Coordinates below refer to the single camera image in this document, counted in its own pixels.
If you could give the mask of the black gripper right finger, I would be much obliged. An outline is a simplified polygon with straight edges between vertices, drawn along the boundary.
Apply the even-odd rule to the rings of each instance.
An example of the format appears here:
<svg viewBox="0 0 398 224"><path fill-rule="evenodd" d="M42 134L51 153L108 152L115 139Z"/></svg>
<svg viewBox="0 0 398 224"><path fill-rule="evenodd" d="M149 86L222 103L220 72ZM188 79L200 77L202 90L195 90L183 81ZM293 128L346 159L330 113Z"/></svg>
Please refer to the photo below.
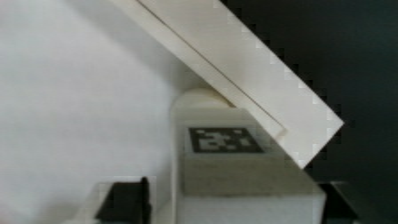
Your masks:
<svg viewBox="0 0 398 224"><path fill-rule="evenodd" d="M326 194L321 224L389 224L346 182L319 182L318 186Z"/></svg>

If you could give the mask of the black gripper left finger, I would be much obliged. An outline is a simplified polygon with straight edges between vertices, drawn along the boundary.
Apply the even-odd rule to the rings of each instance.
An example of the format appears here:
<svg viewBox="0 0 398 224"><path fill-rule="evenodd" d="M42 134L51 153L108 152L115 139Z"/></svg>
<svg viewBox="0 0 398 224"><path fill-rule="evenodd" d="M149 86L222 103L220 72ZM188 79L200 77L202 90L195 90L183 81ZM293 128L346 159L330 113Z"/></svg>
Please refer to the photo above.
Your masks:
<svg viewBox="0 0 398 224"><path fill-rule="evenodd" d="M97 183L76 213L76 224L151 224L149 180Z"/></svg>

